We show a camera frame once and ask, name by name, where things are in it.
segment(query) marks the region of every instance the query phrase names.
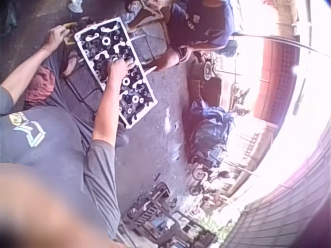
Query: wall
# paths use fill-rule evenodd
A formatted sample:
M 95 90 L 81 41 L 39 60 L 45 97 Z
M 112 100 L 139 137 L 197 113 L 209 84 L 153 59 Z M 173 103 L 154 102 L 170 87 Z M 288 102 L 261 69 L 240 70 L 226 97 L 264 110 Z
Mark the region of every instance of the wall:
M 315 152 L 287 181 L 291 188 L 249 205 L 222 248 L 288 247 L 299 237 L 330 195 L 330 134 L 329 122 Z
M 224 162 L 242 165 L 249 171 L 254 171 L 263 154 L 269 149 L 273 142 L 278 126 L 258 118 L 247 116 L 240 123 L 236 124 L 236 129 L 231 139 L 229 139 L 229 156 Z M 250 176 L 249 173 L 236 170 L 238 177 L 232 186 L 224 187 L 225 195 L 230 197 L 240 185 Z
M 297 19 L 295 1 L 263 0 L 240 1 L 243 29 L 248 34 L 276 35 L 294 39 L 292 24 Z
M 291 100 L 298 64 L 299 48 L 264 40 L 260 92 L 254 116 L 279 125 Z

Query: motorcycle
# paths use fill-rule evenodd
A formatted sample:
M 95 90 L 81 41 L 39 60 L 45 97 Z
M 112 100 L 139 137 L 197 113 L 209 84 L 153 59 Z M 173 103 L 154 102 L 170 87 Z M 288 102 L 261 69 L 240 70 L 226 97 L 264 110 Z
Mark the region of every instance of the motorcycle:
M 199 180 L 199 182 L 196 185 L 193 185 L 190 187 L 189 193 L 190 193 L 190 195 L 193 195 L 193 196 L 197 196 L 199 194 L 208 194 L 211 190 L 213 190 L 212 188 L 210 188 L 210 186 L 212 185 L 214 180 L 231 178 L 230 173 L 227 170 L 219 171 L 217 168 L 217 169 L 209 169 L 208 171 L 206 171 L 206 169 L 204 169 L 204 167 L 195 168 L 195 170 L 197 170 L 197 172 L 195 173 L 196 174 L 195 176 L 197 176 L 198 172 L 204 173 L 205 176 L 203 177 L 202 180 Z
M 202 202 L 199 206 L 200 208 L 202 208 L 204 205 L 206 205 L 207 203 L 210 203 L 210 202 L 212 202 L 215 207 L 219 207 L 223 204 L 224 200 L 218 196 L 218 190 L 216 190 L 216 189 L 205 190 L 204 188 L 201 188 L 201 187 L 199 187 L 199 189 L 204 192 L 203 197 L 202 197 Z

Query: person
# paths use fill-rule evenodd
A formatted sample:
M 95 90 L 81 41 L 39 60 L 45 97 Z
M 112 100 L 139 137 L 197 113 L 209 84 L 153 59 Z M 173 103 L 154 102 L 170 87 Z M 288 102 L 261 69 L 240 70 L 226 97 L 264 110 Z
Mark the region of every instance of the person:
M 109 63 L 107 87 L 91 130 L 68 111 L 59 86 L 61 45 L 68 32 L 62 26 L 51 29 L 41 49 L 1 84 L 0 162 L 31 166 L 80 188 L 97 206 L 113 238 L 120 218 L 114 168 L 119 91 L 134 62 L 119 59 Z M 34 76 L 37 70 L 42 76 Z M 38 104 L 11 114 L 35 77 L 47 79 L 48 84 L 39 86 L 48 96 L 39 95 Z
M 0 164 L 0 209 L 0 247 L 127 247 L 79 189 L 29 166 Z
M 147 65 L 157 66 L 156 71 L 186 62 L 192 52 L 224 48 L 234 30 L 229 0 L 184 0 L 171 6 L 161 6 L 160 11 L 168 26 L 170 48 Z M 151 15 L 141 9 L 127 24 L 128 31 L 134 32 Z

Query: concrete floor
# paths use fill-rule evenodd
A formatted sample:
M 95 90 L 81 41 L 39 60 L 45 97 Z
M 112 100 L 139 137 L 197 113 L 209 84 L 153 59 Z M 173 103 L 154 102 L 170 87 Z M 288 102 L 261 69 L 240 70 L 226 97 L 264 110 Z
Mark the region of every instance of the concrete floor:
M 21 62 L 31 56 L 41 45 L 46 32 L 59 24 L 76 21 L 90 16 L 95 21 L 121 16 L 124 21 L 132 18 L 126 14 L 121 0 L 83 0 L 83 14 L 68 10 L 67 0 L 15 0 L 18 27 L 10 36 L 1 39 L 1 81 Z M 145 30 L 147 41 L 153 53 L 166 49 L 160 25 Z M 138 56 L 149 57 L 146 40 L 135 41 Z M 151 73 L 148 80 L 158 104 L 131 130 L 128 130 L 130 144 L 116 151 L 116 184 L 121 211 L 128 209 L 133 201 L 155 183 L 164 181 L 173 196 L 178 196 L 179 205 L 186 201 L 189 165 L 184 153 L 184 132 L 182 113 L 188 107 L 186 81 L 187 65 L 180 65 L 166 72 Z M 93 84 L 86 69 L 73 83 L 84 92 Z M 75 113 L 91 118 L 92 114 L 64 85 L 65 96 Z M 88 101 L 97 108 L 101 94 L 92 94 Z M 169 112 L 171 130 L 167 129 Z

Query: blue cloth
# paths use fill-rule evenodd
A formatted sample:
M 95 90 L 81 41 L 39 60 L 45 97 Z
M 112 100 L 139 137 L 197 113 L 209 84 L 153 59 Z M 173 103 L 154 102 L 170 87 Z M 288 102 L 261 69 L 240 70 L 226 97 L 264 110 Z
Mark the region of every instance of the blue cloth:
M 232 114 L 221 107 L 209 107 L 202 99 L 193 101 L 190 112 L 200 117 L 191 136 L 190 162 L 219 166 L 213 157 L 218 157 L 228 142 L 234 127 Z

